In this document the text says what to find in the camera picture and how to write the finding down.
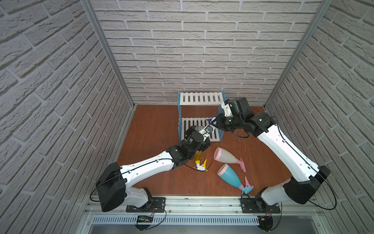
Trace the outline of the clear spray bottle blue cap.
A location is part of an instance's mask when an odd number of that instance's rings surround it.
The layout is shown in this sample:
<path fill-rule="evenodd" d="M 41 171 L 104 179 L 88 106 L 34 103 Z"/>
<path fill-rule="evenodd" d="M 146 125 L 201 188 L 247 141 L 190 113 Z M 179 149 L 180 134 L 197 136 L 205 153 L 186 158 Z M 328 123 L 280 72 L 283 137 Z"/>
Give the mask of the clear spray bottle blue cap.
<path fill-rule="evenodd" d="M 214 132 L 217 128 L 216 128 L 215 126 L 211 125 L 211 122 L 214 121 L 216 118 L 217 118 L 217 116 L 214 115 L 214 117 L 212 117 L 212 118 L 210 118 L 210 119 L 204 119 L 204 120 L 203 120 L 203 123 L 204 123 L 205 125 L 204 125 L 204 126 L 198 126 L 198 127 L 196 127 L 196 130 L 197 130 L 198 132 L 200 132 L 200 131 L 202 131 L 203 129 L 206 129 L 208 126 L 210 126 L 210 128 L 211 128 L 210 133 Z"/>

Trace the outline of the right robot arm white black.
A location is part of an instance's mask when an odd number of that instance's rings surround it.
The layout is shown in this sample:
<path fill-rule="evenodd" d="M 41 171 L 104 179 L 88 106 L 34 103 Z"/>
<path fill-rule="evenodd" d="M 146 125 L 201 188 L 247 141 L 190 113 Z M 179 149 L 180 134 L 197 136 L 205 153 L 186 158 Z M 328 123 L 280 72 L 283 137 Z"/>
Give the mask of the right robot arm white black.
<path fill-rule="evenodd" d="M 256 195 L 255 205 L 264 210 L 279 202 L 292 200 L 305 204 L 326 181 L 331 171 L 318 166 L 299 150 L 280 130 L 274 117 L 265 112 L 254 114 L 245 97 L 227 99 L 220 113 L 211 123 L 218 129 L 234 132 L 243 129 L 258 138 L 284 163 L 292 176 L 284 183 L 267 187 Z"/>

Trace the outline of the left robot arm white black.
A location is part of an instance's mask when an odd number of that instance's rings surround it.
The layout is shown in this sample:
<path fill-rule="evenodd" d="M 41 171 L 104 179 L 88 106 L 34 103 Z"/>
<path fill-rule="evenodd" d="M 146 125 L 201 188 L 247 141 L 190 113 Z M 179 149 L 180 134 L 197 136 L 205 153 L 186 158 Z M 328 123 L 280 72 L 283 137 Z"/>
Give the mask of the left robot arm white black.
<path fill-rule="evenodd" d="M 97 192 L 101 210 L 111 211 L 125 204 L 148 211 L 154 198 L 148 188 L 133 188 L 138 182 L 156 174 L 185 166 L 197 152 L 203 152 L 210 145 L 211 125 L 190 127 L 184 139 L 155 157 L 138 163 L 119 166 L 109 164 L 98 178 L 94 191 Z"/>

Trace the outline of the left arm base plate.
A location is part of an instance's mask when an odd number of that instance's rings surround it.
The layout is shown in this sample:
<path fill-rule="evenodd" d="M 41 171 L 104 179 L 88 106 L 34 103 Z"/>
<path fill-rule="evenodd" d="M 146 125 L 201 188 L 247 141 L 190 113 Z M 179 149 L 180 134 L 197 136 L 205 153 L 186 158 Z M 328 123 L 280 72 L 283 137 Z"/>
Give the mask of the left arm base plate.
<path fill-rule="evenodd" d="M 163 213 L 166 204 L 166 197 L 153 197 L 142 207 L 137 208 L 135 206 L 128 205 L 126 207 L 127 213 Z"/>

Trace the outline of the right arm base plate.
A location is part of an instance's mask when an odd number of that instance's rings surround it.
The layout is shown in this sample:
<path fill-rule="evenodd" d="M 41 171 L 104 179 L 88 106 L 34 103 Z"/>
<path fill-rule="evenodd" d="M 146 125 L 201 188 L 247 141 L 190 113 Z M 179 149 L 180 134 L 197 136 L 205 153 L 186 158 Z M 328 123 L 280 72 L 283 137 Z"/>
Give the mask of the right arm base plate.
<path fill-rule="evenodd" d="M 275 205 L 267 205 L 264 201 L 261 199 L 257 199 L 255 197 L 241 197 L 241 209 L 244 214 L 280 214 L 281 208 L 279 204 Z"/>

